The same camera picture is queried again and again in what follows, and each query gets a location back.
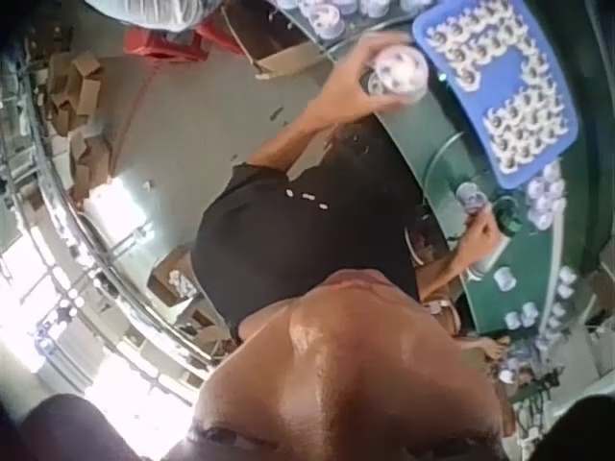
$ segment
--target gray floor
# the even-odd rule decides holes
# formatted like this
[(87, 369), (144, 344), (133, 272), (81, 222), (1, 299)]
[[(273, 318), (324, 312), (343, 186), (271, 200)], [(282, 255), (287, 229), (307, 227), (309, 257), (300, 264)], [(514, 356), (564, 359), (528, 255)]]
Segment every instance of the gray floor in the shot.
[[(95, 194), (86, 210), (111, 244), (144, 220), (151, 225), (154, 238), (118, 260), (144, 288), (157, 261), (194, 237), (232, 165), (295, 118), (318, 85), (307, 76), (258, 81), (245, 59), (214, 49), (206, 62), (163, 68), (139, 100), (151, 67), (135, 58), (103, 61), (109, 78), (104, 131), (117, 145), (127, 124), (130, 129), (112, 186)], [(128, 122), (136, 100), (138, 111)], [(301, 166), (318, 159), (321, 145)], [(169, 320), (177, 315), (158, 306)]]

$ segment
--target person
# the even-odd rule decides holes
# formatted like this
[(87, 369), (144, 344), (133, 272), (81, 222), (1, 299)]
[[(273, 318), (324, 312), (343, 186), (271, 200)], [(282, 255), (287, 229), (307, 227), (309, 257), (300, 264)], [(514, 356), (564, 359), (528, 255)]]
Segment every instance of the person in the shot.
[(363, 36), (205, 211), (191, 262), (241, 345), (165, 459), (505, 458), (493, 386), (420, 305), (497, 246), (489, 207), (454, 251), (415, 271), (399, 202), (369, 175), (323, 161), (287, 176), (318, 133), (407, 103), (359, 80), (380, 50), (408, 42)]
[(121, 22), (178, 33), (198, 25), (222, 0), (86, 0), (86, 3)]

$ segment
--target plastic cup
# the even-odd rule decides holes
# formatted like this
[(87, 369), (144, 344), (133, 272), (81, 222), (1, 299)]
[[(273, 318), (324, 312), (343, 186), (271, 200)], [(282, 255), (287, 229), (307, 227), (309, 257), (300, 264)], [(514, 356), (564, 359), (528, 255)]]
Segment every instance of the plastic cup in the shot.
[(276, 5), (281, 10), (294, 10), (299, 6), (299, 0), (276, 0)]
[(527, 317), (533, 317), (535, 319), (540, 315), (540, 312), (538, 312), (538, 307), (536, 307), (536, 303), (534, 302), (523, 304), (522, 309), (524, 315), (526, 315)]
[(512, 290), (515, 286), (517, 286), (517, 279), (512, 274), (512, 271), (509, 267), (501, 267), (496, 271), (493, 277), (498, 284), (500, 290), (504, 293)]
[(514, 331), (521, 327), (521, 317), (517, 312), (508, 312), (504, 316), (504, 322), (506, 323), (506, 328), (510, 331)]
[(386, 16), (390, 6), (390, 0), (360, 0), (359, 3), (361, 14), (375, 19)]
[(318, 36), (333, 40), (344, 33), (346, 24), (339, 9), (333, 5), (317, 5), (309, 11), (309, 23)]
[(330, 0), (330, 2), (337, 6), (343, 16), (355, 14), (358, 10), (358, 0)]
[(380, 51), (374, 59), (374, 71), (387, 91), (406, 96), (410, 104), (427, 93), (427, 61), (411, 46), (393, 45)]
[(562, 281), (562, 283), (572, 285), (574, 282), (577, 281), (578, 276), (572, 267), (561, 266), (561, 269), (559, 269), (559, 279)]
[(559, 296), (562, 300), (569, 300), (575, 294), (575, 289), (571, 288), (568, 285), (564, 285), (560, 283), (557, 286), (557, 296)]
[(557, 319), (561, 319), (566, 316), (566, 309), (561, 303), (554, 303), (551, 306), (551, 313)]

